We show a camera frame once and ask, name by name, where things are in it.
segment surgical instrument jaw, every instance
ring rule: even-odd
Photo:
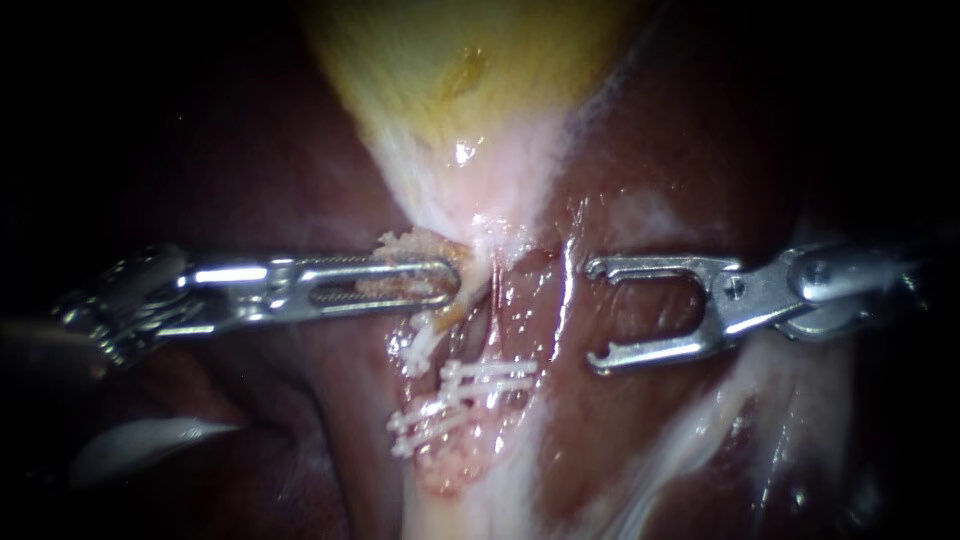
[[[364,294],[358,281],[406,279],[416,294]],[[126,368],[166,341],[243,326],[439,309],[459,290],[442,258],[364,255],[224,256],[195,259],[176,246],[151,247],[116,264],[90,289],[71,293],[53,315]]]
[[[814,244],[788,249],[766,266],[747,272],[733,258],[594,258],[585,267],[589,279],[605,274],[617,285],[624,280],[687,276],[703,289],[705,304],[702,322],[690,334],[629,345],[610,343],[606,357],[588,353],[587,362],[597,373],[608,374],[698,360],[763,327],[774,327],[791,339],[815,341],[882,323],[889,310],[883,302],[872,302],[873,293],[909,283],[919,264],[894,251]]]
[[[447,287],[421,296],[371,296],[353,285],[398,277],[444,280]],[[300,322],[439,309],[460,287],[450,263],[440,258],[387,261],[367,256],[265,257],[200,263],[177,288],[207,294],[205,309],[186,324],[165,327],[158,337],[211,335],[238,326]]]

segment yellow fat tissue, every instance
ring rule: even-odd
[[[523,167],[488,165],[469,176],[444,170],[482,150],[499,156],[491,160],[516,160],[516,151],[494,149],[524,146],[509,135],[518,124],[565,117],[593,95],[651,3],[301,0],[298,14],[320,69],[417,221],[431,185],[484,182],[513,170],[521,178],[510,182],[531,176]],[[443,229],[443,219],[436,221]]]

